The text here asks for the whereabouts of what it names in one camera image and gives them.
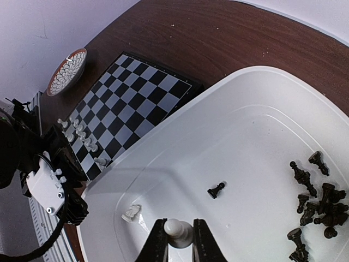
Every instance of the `cable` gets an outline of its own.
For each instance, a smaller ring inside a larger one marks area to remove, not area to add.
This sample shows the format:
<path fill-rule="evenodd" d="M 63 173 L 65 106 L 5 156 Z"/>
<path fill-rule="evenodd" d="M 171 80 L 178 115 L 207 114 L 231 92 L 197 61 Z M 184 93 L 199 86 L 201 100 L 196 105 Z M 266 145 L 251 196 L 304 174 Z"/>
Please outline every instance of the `cable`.
<path fill-rule="evenodd" d="M 42 158 L 49 165 L 49 167 L 52 168 L 52 163 L 47 157 L 45 157 L 42 154 L 35 154 L 35 155 Z M 57 223 L 56 228 L 54 229 L 54 231 L 53 231 L 52 235 L 49 237 L 49 239 L 41 247 L 37 248 L 36 250 L 34 250 L 26 255 L 21 255 L 18 257 L 10 257 L 8 255 L 0 254 L 0 262 L 29 262 L 33 259 L 40 258 L 53 246 L 53 244 L 56 242 L 59 235 L 61 234 L 61 231 L 63 229 L 63 225 L 67 219 L 67 213 L 68 213 L 69 193 L 68 193 L 68 189 L 67 189 L 65 183 L 62 184 L 62 187 L 63 187 L 63 191 L 64 191 L 63 212 L 62 212 L 60 220 Z"/>

